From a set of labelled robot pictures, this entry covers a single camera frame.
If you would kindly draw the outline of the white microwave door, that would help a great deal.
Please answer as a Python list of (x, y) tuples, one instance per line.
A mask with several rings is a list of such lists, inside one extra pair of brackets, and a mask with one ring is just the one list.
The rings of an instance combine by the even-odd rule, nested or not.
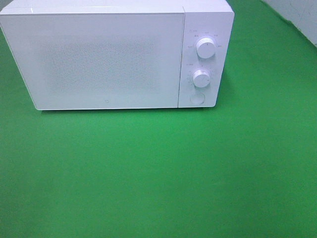
[(182, 13), (3, 15), (38, 110), (176, 108)]

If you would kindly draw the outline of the green table cloth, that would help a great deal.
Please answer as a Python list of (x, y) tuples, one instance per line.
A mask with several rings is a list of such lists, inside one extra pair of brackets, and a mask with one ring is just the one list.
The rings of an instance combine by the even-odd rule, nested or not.
[(0, 40), (3, 238), (314, 238), (317, 49), (235, 12), (213, 108), (34, 108)]

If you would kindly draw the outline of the white timer knob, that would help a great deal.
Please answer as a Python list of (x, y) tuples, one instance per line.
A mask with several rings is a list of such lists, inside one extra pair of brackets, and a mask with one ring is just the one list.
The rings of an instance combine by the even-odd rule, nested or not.
[(197, 70), (193, 74), (193, 84), (197, 88), (208, 87), (211, 83), (211, 76), (207, 70)]

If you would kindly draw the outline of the upper white power knob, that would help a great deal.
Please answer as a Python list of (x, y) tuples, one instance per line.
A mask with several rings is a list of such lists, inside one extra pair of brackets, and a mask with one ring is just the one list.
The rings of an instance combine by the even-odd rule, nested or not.
[(203, 37), (196, 43), (197, 55), (202, 59), (213, 57), (216, 51), (216, 42), (212, 37)]

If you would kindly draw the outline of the round white door release button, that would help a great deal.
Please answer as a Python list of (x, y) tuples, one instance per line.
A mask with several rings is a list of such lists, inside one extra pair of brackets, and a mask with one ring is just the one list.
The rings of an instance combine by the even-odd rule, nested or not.
[(201, 105), (205, 101), (205, 95), (203, 93), (196, 93), (190, 97), (192, 104)]

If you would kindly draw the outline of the white microwave oven body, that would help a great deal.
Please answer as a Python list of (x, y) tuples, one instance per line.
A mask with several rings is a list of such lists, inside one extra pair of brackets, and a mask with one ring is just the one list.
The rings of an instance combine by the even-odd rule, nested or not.
[[(163, 13), (184, 15), (176, 108), (215, 106), (234, 21), (234, 11), (224, 0), (14, 0), (1, 10), (0, 16)], [(216, 42), (215, 54), (209, 59), (197, 55), (196, 43), (203, 37), (212, 37)], [(208, 87), (193, 84), (193, 74), (200, 69), (210, 73)], [(203, 104), (191, 103), (190, 97), (196, 93), (205, 95)]]

